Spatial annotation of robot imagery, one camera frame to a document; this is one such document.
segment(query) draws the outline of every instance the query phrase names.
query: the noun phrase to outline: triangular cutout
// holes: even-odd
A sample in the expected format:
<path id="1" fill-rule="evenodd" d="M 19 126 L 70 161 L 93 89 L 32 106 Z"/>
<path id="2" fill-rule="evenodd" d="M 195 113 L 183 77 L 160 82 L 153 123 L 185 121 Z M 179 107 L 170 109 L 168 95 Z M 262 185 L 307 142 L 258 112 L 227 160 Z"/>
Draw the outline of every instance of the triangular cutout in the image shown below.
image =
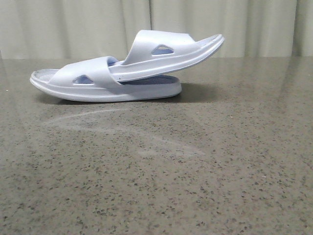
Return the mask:
<path id="1" fill-rule="evenodd" d="M 159 45 L 151 52 L 152 55 L 164 55 L 172 53 L 174 53 L 173 49 L 169 48 L 166 45 Z"/>
<path id="2" fill-rule="evenodd" d="M 93 81 L 87 75 L 76 77 L 73 81 L 74 84 L 93 84 Z"/>

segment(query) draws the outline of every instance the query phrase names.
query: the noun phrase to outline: white curtain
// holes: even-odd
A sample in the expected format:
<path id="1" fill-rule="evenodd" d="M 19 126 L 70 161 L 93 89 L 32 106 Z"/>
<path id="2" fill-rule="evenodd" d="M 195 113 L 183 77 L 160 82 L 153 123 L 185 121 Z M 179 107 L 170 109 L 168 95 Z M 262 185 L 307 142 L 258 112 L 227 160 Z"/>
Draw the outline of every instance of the white curtain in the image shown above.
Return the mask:
<path id="1" fill-rule="evenodd" d="M 140 29 L 221 33 L 217 57 L 312 56 L 313 0 L 0 0 L 3 59 L 123 59 Z"/>

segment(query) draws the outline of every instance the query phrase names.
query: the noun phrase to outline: speckled countertop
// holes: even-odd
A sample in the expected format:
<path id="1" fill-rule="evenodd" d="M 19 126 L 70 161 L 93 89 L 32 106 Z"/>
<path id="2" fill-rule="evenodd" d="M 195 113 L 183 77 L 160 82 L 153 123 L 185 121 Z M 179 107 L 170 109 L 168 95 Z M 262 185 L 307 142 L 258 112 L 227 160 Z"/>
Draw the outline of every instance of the speckled countertop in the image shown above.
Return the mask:
<path id="1" fill-rule="evenodd" d="M 69 62 L 0 60 L 0 234 L 312 234 L 312 57 L 209 59 L 151 101 L 30 84 Z"/>

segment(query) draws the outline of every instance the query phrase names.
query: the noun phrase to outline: textured footbed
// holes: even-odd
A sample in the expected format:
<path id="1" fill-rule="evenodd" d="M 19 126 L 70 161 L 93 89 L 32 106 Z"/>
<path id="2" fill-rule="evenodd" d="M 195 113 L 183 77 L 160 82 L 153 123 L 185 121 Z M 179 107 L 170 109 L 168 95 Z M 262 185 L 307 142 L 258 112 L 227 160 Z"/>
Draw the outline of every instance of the textured footbed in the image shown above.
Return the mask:
<path id="1" fill-rule="evenodd" d="M 48 82 L 58 70 L 39 70 L 34 75 L 44 82 Z M 177 82 L 177 78 L 168 75 L 158 75 L 154 77 L 143 78 L 134 81 L 120 82 L 123 85 L 156 85 L 156 84 L 171 84 Z"/>

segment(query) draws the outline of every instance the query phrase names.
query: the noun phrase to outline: slide sandal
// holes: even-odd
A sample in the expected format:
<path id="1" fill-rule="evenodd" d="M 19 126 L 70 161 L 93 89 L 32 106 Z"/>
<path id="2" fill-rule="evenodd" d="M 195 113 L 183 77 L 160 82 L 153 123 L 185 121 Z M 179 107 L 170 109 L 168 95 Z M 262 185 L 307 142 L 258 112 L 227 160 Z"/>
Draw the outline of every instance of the slide sandal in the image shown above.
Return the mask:
<path id="1" fill-rule="evenodd" d="M 179 80 L 163 75 L 208 58 L 224 41 L 215 35 L 195 42 L 188 34 L 141 30 L 124 61 L 105 56 L 32 73 L 41 91 L 67 100 L 116 102 L 171 97 Z"/>

